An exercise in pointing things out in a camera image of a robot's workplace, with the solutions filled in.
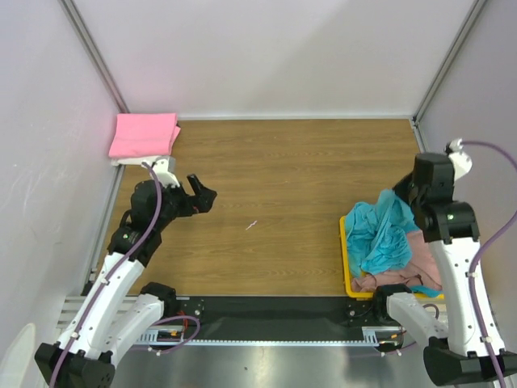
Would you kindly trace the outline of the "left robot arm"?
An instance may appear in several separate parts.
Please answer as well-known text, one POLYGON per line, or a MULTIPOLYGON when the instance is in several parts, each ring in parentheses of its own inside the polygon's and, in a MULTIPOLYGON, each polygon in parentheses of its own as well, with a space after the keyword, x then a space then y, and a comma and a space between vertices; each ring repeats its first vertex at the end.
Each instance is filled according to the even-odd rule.
POLYGON ((151 326, 181 317, 174 289, 159 283, 147 284, 122 316, 117 313, 161 245, 162 231, 179 217, 212 209, 216 191, 196 175, 187 180, 192 193, 181 184, 163 183, 156 173, 136 185, 75 317, 55 343, 42 343, 36 350, 35 362, 49 386, 109 387, 122 358, 151 326))

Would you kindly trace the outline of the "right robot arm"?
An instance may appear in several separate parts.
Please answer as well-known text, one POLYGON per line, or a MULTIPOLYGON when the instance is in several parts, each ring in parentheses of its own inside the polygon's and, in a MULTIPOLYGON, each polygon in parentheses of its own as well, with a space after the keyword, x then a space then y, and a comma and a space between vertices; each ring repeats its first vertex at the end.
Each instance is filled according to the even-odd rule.
POLYGON ((399 323, 422 347, 436 386, 503 382, 516 373, 516 355, 506 350, 486 294, 475 212, 453 198, 455 182, 471 167, 463 151, 417 154, 412 172, 394 188, 410 206, 437 263, 448 321, 426 312, 405 285, 380 286, 372 299, 378 323, 399 323))

